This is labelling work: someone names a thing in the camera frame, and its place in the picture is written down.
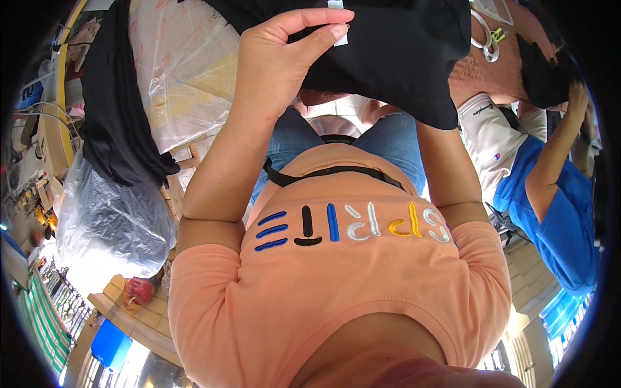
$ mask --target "fingernail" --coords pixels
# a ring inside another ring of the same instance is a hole
[[[335,24],[330,28],[336,39],[341,39],[347,34],[347,26],[345,23]]]

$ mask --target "person in blue shirt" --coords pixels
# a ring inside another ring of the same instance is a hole
[[[593,245],[587,158],[594,134],[585,87],[571,85],[567,113],[549,139],[545,110],[527,102],[519,103],[515,130],[489,95],[451,90],[451,97],[459,107],[464,144],[479,175],[483,201],[499,212],[509,210],[511,221],[527,234],[568,293],[591,292],[599,249]],[[567,156],[581,128],[572,164]]]

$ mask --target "blue shirt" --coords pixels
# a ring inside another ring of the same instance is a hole
[[[543,143],[534,136],[522,144],[511,174],[494,195],[494,207],[509,210],[511,221],[520,227],[567,293],[581,296],[597,282],[599,249],[593,246],[591,180],[565,161],[556,182],[558,191],[543,222],[539,224],[526,196],[525,180],[542,152]]]

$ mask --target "white tag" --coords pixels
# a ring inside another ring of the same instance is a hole
[[[328,8],[339,8],[339,9],[343,9],[343,0],[328,0]],[[334,47],[336,46],[342,46],[342,45],[346,45],[347,44],[347,34],[345,34],[344,37],[342,37],[341,39],[339,39],[335,44]]]

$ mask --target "striped awning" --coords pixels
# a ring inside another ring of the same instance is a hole
[[[33,344],[60,376],[69,357],[70,342],[38,271],[32,273],[30,291],[22,290],[17,296],[17,309]]]

